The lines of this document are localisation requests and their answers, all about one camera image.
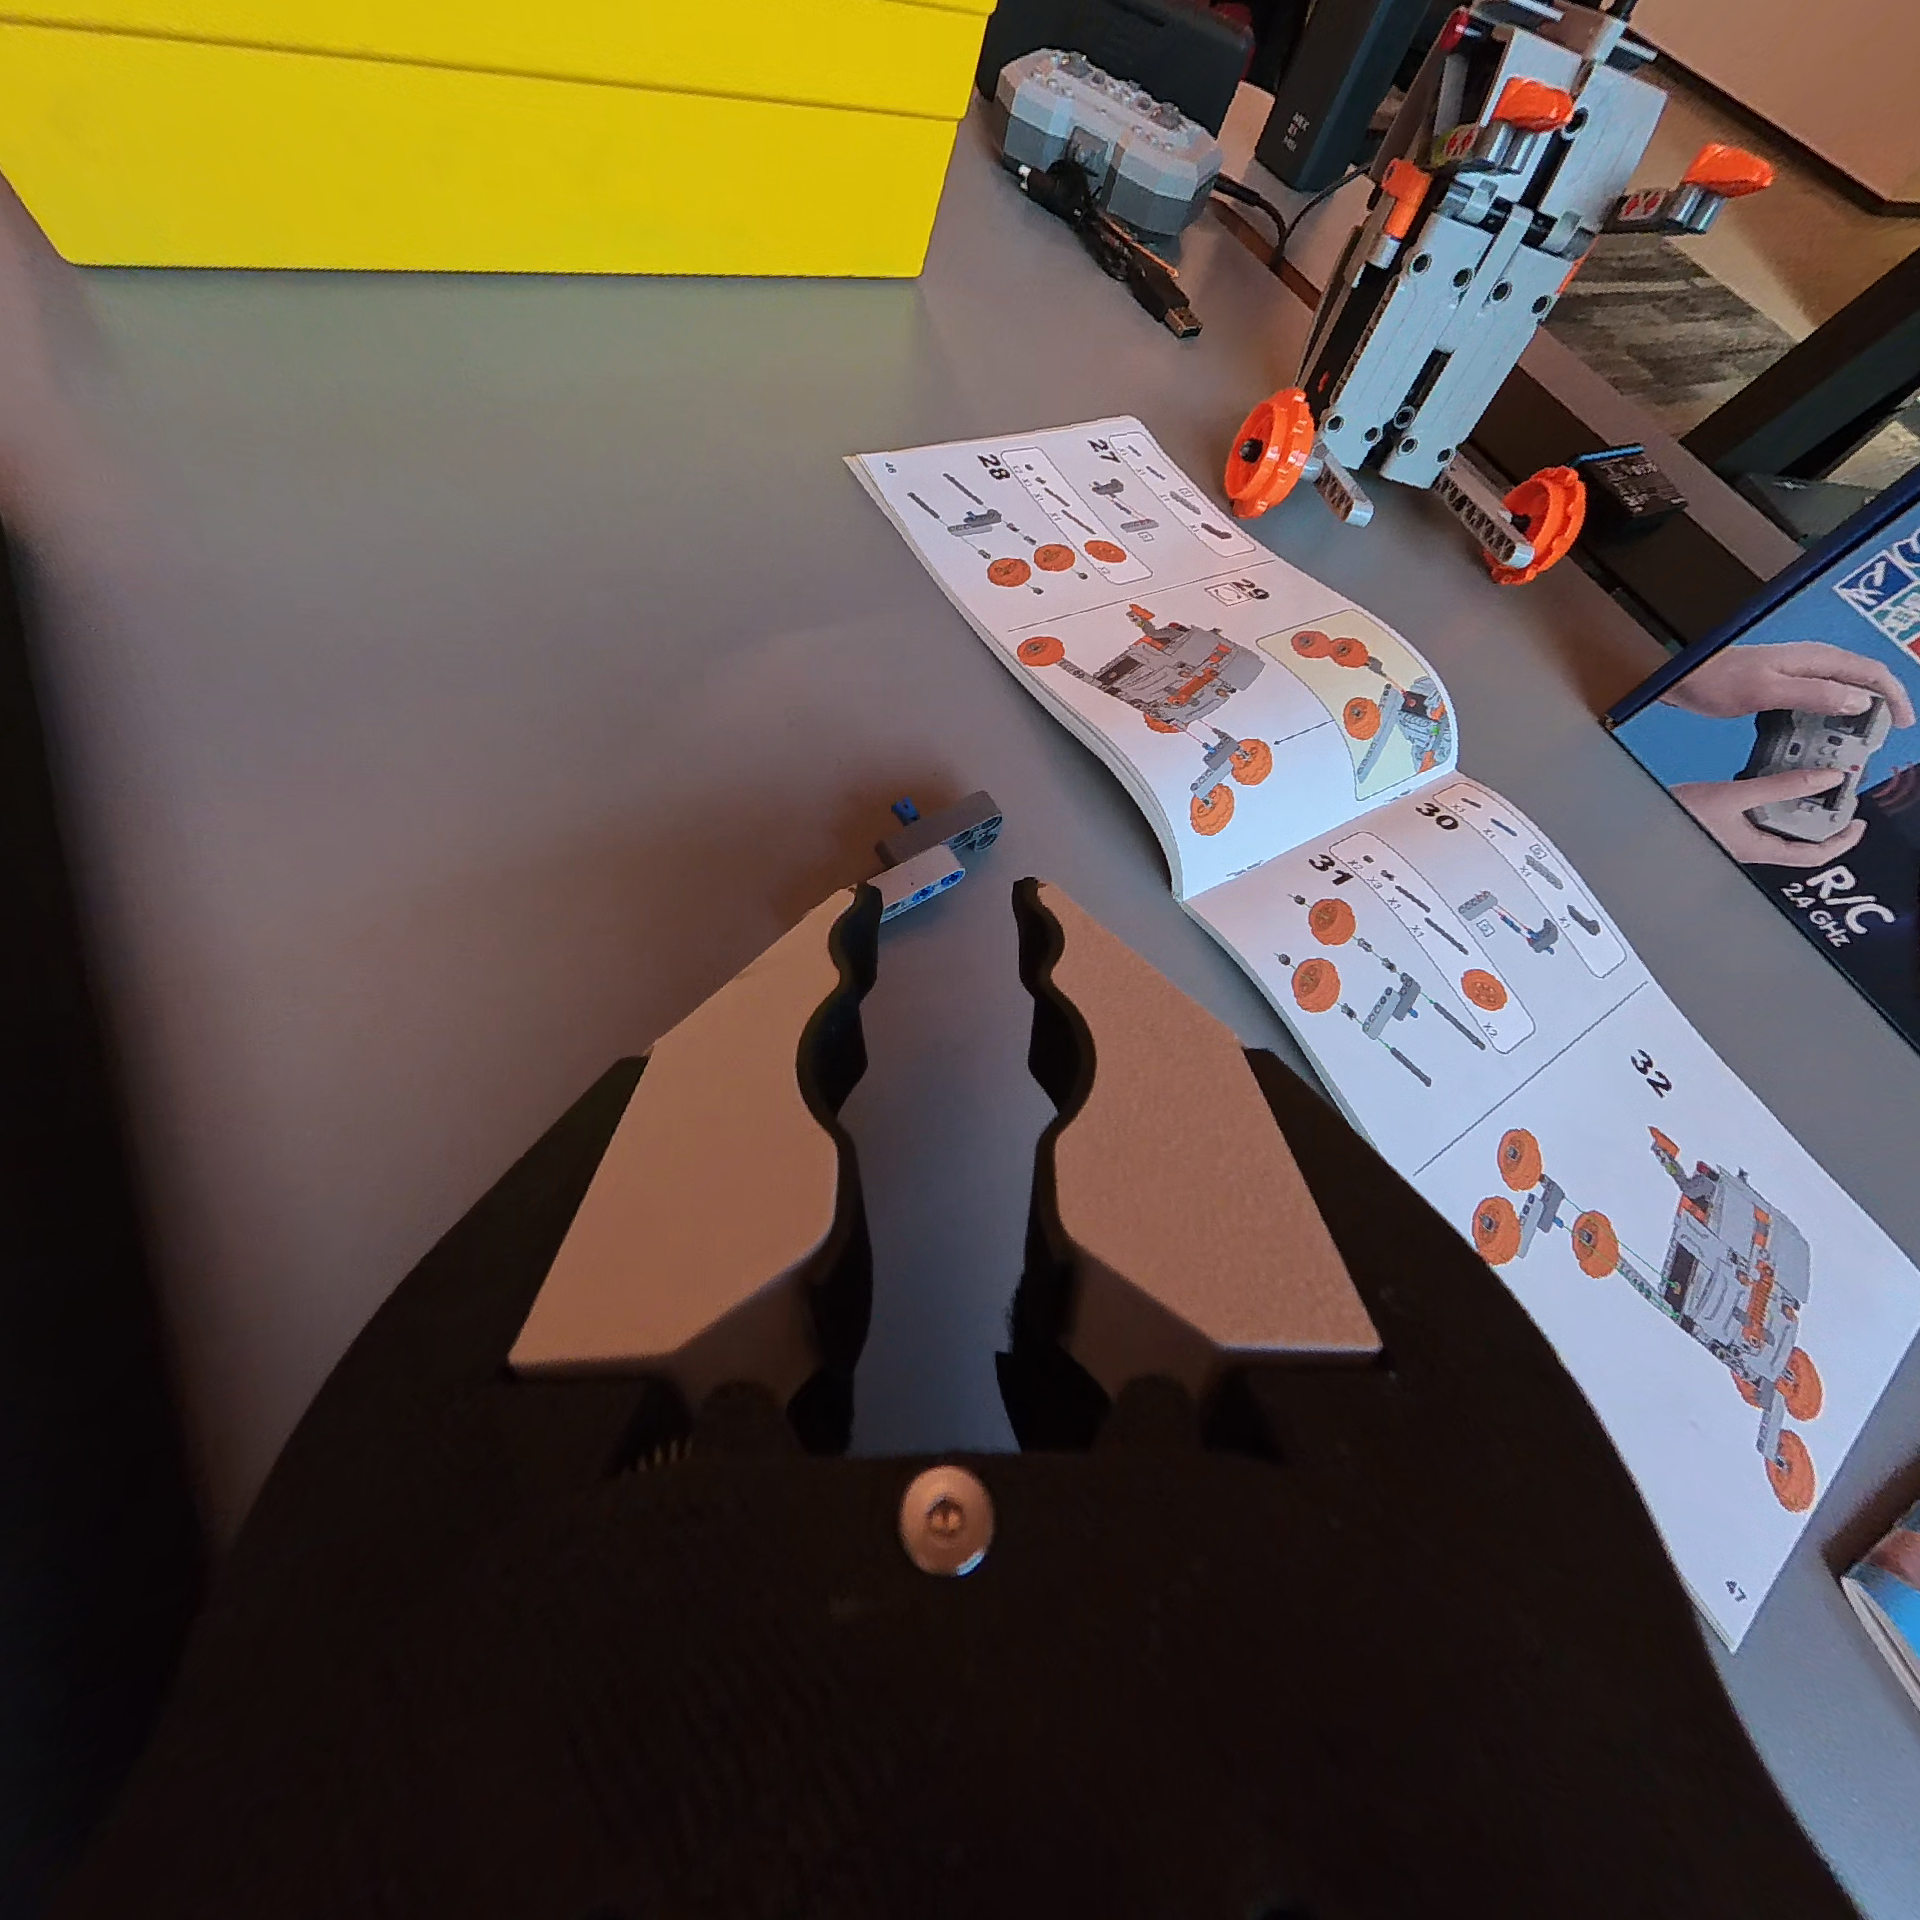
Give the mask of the grey orange robot model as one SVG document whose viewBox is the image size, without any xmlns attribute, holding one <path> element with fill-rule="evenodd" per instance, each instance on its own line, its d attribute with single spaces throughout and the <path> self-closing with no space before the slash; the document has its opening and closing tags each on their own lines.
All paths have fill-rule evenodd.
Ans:
<svg viewBox="0 0 1920 1920">
<path fill-rule="evenodd" d="M 1680 182 L 1630 187 L 1665 113 L 1638 70 L 1630 5 L 1473 5 L 1438 34 L 1384 141 L 1302 354 L 1300 385 L 1242 422 L 1224 489 L 1252 518 L 1300 482 L 1371 518 L 1360 477 L 1428 489 L 1475 534 L 1494 581 L 1558 563 L 1586 516 L 1572 468 L 1512 491 L 1467 440 L 1537 326 L 1604 233 L 1706 233 L 1763 192 L 1763 157 L 1706 146 Z"/>
</svg>

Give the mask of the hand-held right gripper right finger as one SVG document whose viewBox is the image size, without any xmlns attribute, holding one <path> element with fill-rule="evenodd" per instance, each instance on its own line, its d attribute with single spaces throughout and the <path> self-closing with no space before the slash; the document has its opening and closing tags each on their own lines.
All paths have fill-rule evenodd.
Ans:
<svg viewBox="0 0 1920 1920">
<path fill-rule="evenodd" d="M 1022 1443 L 1089 1443 L 1123 1389 L 1198 1404 L 1264 1361 L 1370 1361 L 1381 1340 L 1249 1051 L 1044 881 L 1016 886 L 1042 1134 L 1006 1408 Z"/>
</svg>

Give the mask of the black flat box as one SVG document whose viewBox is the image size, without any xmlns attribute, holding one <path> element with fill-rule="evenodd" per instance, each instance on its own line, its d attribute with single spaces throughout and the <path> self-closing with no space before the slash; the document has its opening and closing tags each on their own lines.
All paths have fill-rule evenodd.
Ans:
<svg viewBox="0 0 1920 1920">
<path fill-rule="evenodd" d="M 998 2 L 982 34 L 976 92 L 989 100 L 1008 61 L 1035 50 L 1089 58 L 1118 81 L 1218 132 L 1256 52 L 1252 30 L 1186 2 Z"/>
</svg>

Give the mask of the grey battery box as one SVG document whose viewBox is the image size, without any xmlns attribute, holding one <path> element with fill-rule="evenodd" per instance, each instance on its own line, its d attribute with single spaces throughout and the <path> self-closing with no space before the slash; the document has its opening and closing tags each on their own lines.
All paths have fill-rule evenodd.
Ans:
<svg viewBox="0 0 1920 1920">
<path fill-rule="evenodd" d="M 1002 164 L 1035 174 L 1068 157 L 1098 206 L 1155 236 L 1177 236 L 1205 210 L 1221 172 L 1211 132 L 1084 56 L 1035 50 L 995 83 Z"/>
</svg>

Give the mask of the small colourful booklet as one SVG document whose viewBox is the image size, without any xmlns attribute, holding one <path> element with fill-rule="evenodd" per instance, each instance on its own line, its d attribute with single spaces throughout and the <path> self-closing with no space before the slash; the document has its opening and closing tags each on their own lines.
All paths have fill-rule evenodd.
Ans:
<svg viewBox="0 0 1920 1920">
<path fill-rule="evenodd" d="M 1840 1579 L 1862 1633 L 1917 1707 L 1917 1501 Z"/>
</svg>

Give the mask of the blue toy robot box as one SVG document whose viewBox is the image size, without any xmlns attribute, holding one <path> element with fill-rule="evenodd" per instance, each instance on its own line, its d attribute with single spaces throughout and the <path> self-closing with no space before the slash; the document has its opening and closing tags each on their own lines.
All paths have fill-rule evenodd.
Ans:
<svg viewBox="0 0 1920 1920">
<path fill-rule="evenodd" d="M 1916 709 L 1910 474 L 1604 720 L 1910 1045 Z"/>
</svg>

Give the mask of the open white instruction booklet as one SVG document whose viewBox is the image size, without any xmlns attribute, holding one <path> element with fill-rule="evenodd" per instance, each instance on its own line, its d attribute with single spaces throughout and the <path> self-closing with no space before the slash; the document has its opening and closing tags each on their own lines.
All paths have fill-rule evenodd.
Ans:
<svg viewBox="0 0 1920 1920">
<path fill-rule="evenodd" d="M 1914 1264 L 1458 773 L 1435 669 L 1139 421 L 848 467 L 1126 785 L 1342 1110 L 1505 1272 L 1737 1649 L 1914 1342 Z"/>
</svg>

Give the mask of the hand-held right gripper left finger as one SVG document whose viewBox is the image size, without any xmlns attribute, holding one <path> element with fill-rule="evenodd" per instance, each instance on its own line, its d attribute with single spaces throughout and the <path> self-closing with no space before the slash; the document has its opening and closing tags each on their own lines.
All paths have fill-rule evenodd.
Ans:
<svg viewBox="0 0 1920 1920">
<path fill-rule="evenodd" d="M 874 1309 L 857 1155 L 878 892 L 833 894 L 651 1045 L 512 1346 L 521 1379 L 756 1384 L 848 1435 Z"/>
</svg>

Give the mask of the yellow plastic bin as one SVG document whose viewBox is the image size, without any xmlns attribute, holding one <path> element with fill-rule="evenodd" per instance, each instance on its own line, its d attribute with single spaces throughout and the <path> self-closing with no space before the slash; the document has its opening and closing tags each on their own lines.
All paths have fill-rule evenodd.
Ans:
<svg viewBox="0 0 1920 1920">
<path fill-rule="evenodd" d="M 93 267 L 922 272 L 992 5 L 5 2 Z"/>
</svg>

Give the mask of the grey desk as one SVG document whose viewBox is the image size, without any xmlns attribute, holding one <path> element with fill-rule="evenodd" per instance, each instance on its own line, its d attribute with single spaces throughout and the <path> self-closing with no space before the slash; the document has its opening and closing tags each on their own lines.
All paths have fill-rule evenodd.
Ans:
<svg viewBox="0 0 1920 1920">
<path fill-rule="evenodd" d="M 1213 226 L 1181 275 L 1188 345 L 972 128 L 902 281 L 6 230 L 6 552 L 226 1541 L 60 1915 L 1916 1915 L 1830 1563 L 1916 1338 L 1723 1662 L 1571 1364 L 848 467 L 1131 416 L 1213 493 L 1305 312 Z M 860 1003 L 851 1433 L 517 1377 L 651 1045 L 979 788 Z M 1236 1035 L 1379 1355 L 1017 1441 L 1027 878 Z"/>
</svg>

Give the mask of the small black module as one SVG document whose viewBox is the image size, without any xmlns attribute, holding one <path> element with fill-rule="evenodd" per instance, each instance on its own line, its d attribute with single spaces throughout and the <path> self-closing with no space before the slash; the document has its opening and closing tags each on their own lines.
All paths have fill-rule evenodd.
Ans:
<svg viewBox="0 0 1920 1920">
<path fill-rule="evenodd" d="M 1586 497 L 1578 537 L 1586 546 L 1643 540 L 1688 515 L 1688 497 L 1643 444 L 1586 451 L 1572 472 Z"/>
</svg>

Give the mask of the grey beam with blue pin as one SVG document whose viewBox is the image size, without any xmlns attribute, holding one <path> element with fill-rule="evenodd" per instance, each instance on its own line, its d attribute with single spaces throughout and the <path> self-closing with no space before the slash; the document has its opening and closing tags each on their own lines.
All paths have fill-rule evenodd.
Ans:
<svg viewBox="0 0 1920 1920">
<path fill-rule="evenodd" d="M 930 813 L 899 800 L 893 816 L 899 828 L 875 844 L 881 924 L 950 892 L 968 876 L 968 859 L 1002 834 L 1002 808 L 985 788 Z"/>
</svg>

